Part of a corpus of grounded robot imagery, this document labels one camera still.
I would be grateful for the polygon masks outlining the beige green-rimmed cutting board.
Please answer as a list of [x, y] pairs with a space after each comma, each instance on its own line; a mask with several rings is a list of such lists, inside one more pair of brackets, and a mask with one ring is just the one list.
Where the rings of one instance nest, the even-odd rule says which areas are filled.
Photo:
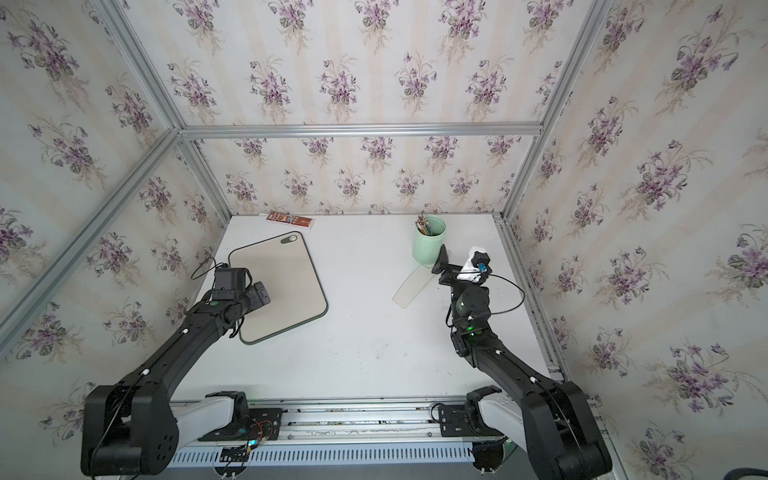
[[325, 292], [303, 235], [291, 231], [238, 247], [229, 264], [247, 268], [266, 289], [270, 302], [249, 313], [240, 340], [254, 345], [324, 316]]

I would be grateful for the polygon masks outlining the red rectangular box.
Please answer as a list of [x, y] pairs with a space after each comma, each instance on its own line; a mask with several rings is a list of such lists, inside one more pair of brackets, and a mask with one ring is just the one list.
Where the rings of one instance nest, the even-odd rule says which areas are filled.
[[288, 224], [301, 228], [311, 228], [314, 224], [314, 220], [309, 217], [303, 217], [298, 215], [292, 215], [286, 212], [272, 211], [267, 215], [267, 220], [270, 222]]

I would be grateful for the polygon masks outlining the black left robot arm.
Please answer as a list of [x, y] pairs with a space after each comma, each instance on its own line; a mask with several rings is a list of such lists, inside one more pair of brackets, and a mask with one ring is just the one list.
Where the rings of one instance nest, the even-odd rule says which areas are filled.
[[210, 346], [269, 303], [261, 282], [213, 288], [150, 358], [117, 383], [94, 388], [84, 402], [83, 475], [156, 475], [165, 470], [182, 445], [170, 405], [176, 388]]

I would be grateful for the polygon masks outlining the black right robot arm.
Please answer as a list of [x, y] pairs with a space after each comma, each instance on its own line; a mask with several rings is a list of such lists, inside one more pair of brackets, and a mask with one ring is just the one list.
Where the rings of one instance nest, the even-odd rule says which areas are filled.
[[596, 479], [613, 460], [584, 392], [571, 381], [558, 382], [513, 354], [492, 331], [490, 257], [471, 249], [462, 265], [440, 248], [432, 268], [451, 289], [446, 315], [457, 355], [495, 385], [467, 396], [468, 416], [497, 430], [521, 447], [540, 479]]

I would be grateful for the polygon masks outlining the mint green pencil cup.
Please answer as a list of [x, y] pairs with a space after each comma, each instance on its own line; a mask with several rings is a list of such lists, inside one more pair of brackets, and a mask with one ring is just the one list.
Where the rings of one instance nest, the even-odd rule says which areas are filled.
[[430, 266], [438, 258], [441, 247], [444, 244], [444, 235], [447, 230], [445, 221], [435, 215], [425, 215], [431, 236], [422, 235], [416, 226], [416, 234], [412, 246], [412, 257], [421, 265]]

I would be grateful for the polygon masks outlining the coloured pencils in cup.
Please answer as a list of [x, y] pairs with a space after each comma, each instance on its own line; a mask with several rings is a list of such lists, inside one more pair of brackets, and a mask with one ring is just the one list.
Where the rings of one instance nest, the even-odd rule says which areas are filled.
[[419, 215], [416, 220], [416, 226], [418, 231], [424, 236], [431, 236], [428, 220], [425, 215]]

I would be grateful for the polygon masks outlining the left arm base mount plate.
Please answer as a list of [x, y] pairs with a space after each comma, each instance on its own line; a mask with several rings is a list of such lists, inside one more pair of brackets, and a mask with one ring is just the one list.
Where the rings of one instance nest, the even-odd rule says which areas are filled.
[[246, 440], [277, 440], [280, 433], [283, 410], [281, 408], [256, 408], [241, 418], [199, 438], [200, 442]]

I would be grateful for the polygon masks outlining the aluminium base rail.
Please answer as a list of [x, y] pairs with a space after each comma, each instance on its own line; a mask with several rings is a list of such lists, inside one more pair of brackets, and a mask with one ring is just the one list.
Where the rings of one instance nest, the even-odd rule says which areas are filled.
[[277, 440], [196, 440], [170, 465], [240, 473], [249, 467], [467, 463], [496, 472], [509, 454], [526, 453], [501, 432], [442, 437], [430, 416], [435, 403], [468, 405], [465, 396], [250, 401], [249, 409], [283, 410]]

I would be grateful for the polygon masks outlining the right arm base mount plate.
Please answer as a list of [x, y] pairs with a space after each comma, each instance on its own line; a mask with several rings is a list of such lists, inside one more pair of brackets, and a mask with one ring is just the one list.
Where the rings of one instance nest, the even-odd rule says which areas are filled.
[[464, 405], [435, 403], [430, 408], [431, 419], [438, 424], [440, 435], [458, 437], [501, 437], [502, 434], [486, 426], [479, 417], [470, 414]]

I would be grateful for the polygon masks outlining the aluminium frame profiles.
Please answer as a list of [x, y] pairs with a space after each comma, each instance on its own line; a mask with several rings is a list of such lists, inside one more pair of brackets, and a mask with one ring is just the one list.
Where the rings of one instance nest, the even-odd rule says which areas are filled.
[[173, 106], [169, 94], [160, 83], [160, 77], [125, 12], [117, 1], [96, 1], [93, 7], [112, 34], [118, 50], [127, 61], [129, 70], [158, 110], [167, 128], [139, 163], [132, 168], [116, 189], [101, 202], [98, 209], [64, 245], [41, 276], [1, 321], [1, 351], [7, 353], [42, 311], [45, 303], [62, 288], [75, 268], [109, 230], [117, 217], [127, 208], [140, 187], [163, 163], [172, 149], [179, 149], [188, 162], [191, 174], [209, 196], [218, 217], [228, 222], [232, 210], [217, 185], [212, 169], [205, 164], [202, 154], [195, 148], [196, 139], [234, 139], [263, 136], [266, 138], [305, 137], [363, 137], [383, 135], [389, 137], [425, 137], [447, 134], [453, 136], [480, 136], [482, 134], [521, 134], [534, 139], [533, 147], [542, 146], [552, 132], [557, 117], [565, 106], [589, 50], [604, 25], [611, 4], [608, 1], [591, 2], [587, 15], [564, 63], [560, 80], [552, 90], [549, 104], [541, 121], [530, 122], [432, 122], [432, 123], [352, 123], [320, 125], [214, 125], [189, 126]]

